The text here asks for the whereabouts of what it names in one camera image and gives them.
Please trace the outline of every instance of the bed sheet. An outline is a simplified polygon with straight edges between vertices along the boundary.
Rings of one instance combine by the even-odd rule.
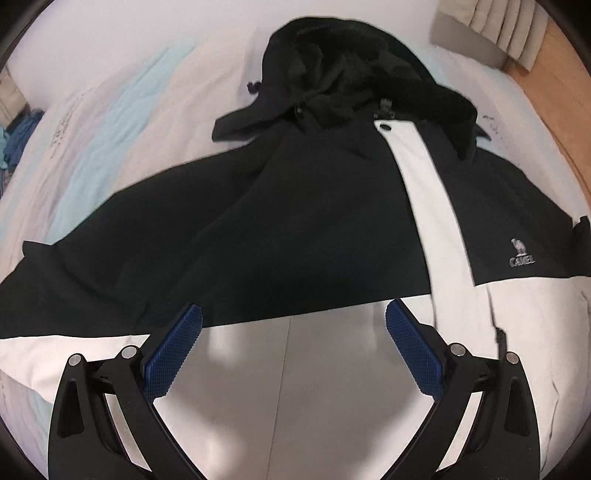
[[[213,34],[197,47],[175,44],[53,105],[0,201],[0,280],[22,258],[23,240],[53,243],[111,193],[173,165],[237,146],[214,144],[210,133],[215,118],[252,100],[245,85],[260,78],[268,34],[232,29]],[[461,91],[478,107],[478,123],[492,138],[480,139],[481,148],[516,164],[573,218],[589,215],[569,165],[509,77],[437,47],[406,43],[438,82]],[[118,135],[121,125],[131,136]],[[428,299],[408,303],[422,322],[432,321]],[[208,329],[199,340],[204,346],[193,349],[169,395],[155,405],[187,454],[212,480],[330,477],[338,469],[340,478],[380,478],[431,404],[419,394],[395,349],[374,335],[375,326],[383,324],[383,308],[359,306]],[[140,345],[144,339],[120,342],[122,347]],[[36,354],[34,345],[27,354]],[[326,358],[335,361],[318,369],[314,362]],[[39,361],[64,364],[63,359]],[[388,376],[392,366],[397,375],[384,381],[380,372]],[[357,383],[350,387],[357,394],[348,394],[339,383],[350,379],[343,369],[355,373]],[[297,386],[309,382],[303,377],[310,374],[318,384],[298,392]],[[29,372],[17,382],[0,374],[0,414],[24,452],[47,474],[53,386],[51,379],[36,375]],[[390,401],[376,404],[379,397]],[[289,398],[312,413],[290,406]],[[314,417],[316,402],[321,418]],[[112,399],[110,405],[116,412]],[[343,422],[350,419],[351,409],[369,416],[361,423]],[[125,431],[121,417],[114,416]],[[273,437],[282,421],[299,423],[295,433],[302,437],[315,422],[321,421],[323,428],[315,429],[312,441],[300,437],[294,445],[285,435]],[[401,430],[406,436],[397,433]],[[362,443],[334,441],[358,432],[367,433]],[[143,464],[128,433],[123,440],[131,458]],[[326,445],[321,455],[319,445]],[[290,455],[293,462],[307,459],[307,465],[289,464]]]

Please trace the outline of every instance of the metal screw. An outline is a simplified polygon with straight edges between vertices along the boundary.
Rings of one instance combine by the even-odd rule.
[[[74,355],[72,355],[69,359],[68,359],[68,363],[75,367],[76,365],[78,365],[80,363],[80,361],[82,360],[82,356],[79,353],[75,353]]]
[[[134,347],[133,345],[129,345],[126,346],[123,350],[121,350],[121,356],[123,358],[132,358],[137,352],[138,349],[136,347]]]
[[[507,361],[510,364],[516,365],[519,363],[519,357],[516,353],[513,352],[507,352]]]
[[[464,356],[466,355],[466,347],[463,346],[461,343],[454,343],[450,348],[451,352],[455,356]]]

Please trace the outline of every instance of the hood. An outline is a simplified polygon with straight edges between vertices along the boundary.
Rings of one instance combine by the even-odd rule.
[[[292,20],[271,36],[256,89],[252,104],[216,121],[214,141],[251,137],[304,111],[330,128],[386,99],[395,118],[439,124],[460,158],[475,149],[475,107],[438,85],[402,42],[363,22]]]

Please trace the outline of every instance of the camel logo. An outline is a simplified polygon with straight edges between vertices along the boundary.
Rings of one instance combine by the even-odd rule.
[[[534,256],[528,255],[525,250],[525,244],[519,239],[511,239],[511,243],[517,250],[517,256],[509,259],[509,265],[512,267],[520,267],[522,265],[530,265],[535,263]]]

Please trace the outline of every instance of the textured rubber pad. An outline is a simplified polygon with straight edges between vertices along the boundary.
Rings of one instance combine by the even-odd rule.
[[[170,330],[144,370],[144,397],[153,402],[168,392],[183,362],[201,333],[201,309],[191,305]]]
[[[404,358],[419,390],[435,400],[443,396],[443,365],[421,333],[415,318],[392,301],[386,309],[386,328]]]

